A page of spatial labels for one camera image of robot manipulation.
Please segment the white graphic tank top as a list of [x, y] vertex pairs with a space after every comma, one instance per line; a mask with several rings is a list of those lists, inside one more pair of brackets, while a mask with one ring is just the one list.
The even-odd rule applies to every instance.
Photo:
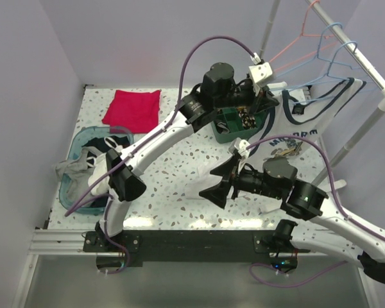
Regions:
[[[250, 143], [264, 138], [268, 139], [267, 142], [252, 148], [249, 163], [259, 167], [270, 157], [296, 158], [302, 155], [309, 148], [309, 145], [300, 139], [306, 138], [313, 142], [317, 141], [335, 116], [366, 87], [366, 82], [358, 79], [348, 82], [347, 85], [351, 87], [350, 90], [338, 87], [341, 95], [336, 100], [312, 104], [304, 109], [303, 114], [294, 114], [293, 106], [289, 104], [289, 100], [280, 95], [279, 90], [287, 87], [286, 82], [270, 83], [268, 87], [280, 104], [265, 111], [268, 114], [264, 127], [246, 139]], [[310, 90], [311, 96], [317, 98], [333, 86], [314, 86]]]

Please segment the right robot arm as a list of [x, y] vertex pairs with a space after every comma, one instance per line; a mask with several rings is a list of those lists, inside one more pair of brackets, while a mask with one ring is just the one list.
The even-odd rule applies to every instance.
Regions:
[[199, 195], [222, 209], [241, 191], [276, 199], [288, 218], [278, 222], [271, 236], [274, 249], [339, 257], [385, 284], [385, 229], [336, 204], [324, 190], [299, 180], [297, 172], [284, 158], [271, 158], [258, 171], [234, 155], [210, 171], [221, 180]]

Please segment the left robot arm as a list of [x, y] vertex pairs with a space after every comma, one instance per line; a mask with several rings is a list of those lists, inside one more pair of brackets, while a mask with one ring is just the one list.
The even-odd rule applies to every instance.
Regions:
[[97, 243], [106, 252], [119, 247], [123, 221], [131, 202], [144, 194], [145, 170], [176, 143], [190, 137], [213, 122], [221, 108], [248, 107], [257, 110], [261, 101], [273, 106], [267, 84], [275, 77], [270, 64], [259, 60], [250, 66], [249, 79], [242, 85], [234, 80], [234, 68], [227, 63], [213, 64], [200, 84], [182, 98], [156, 128], [123, 151], [106, 154], [106, 178], [110, 203], [99, 221], [101, 233]]

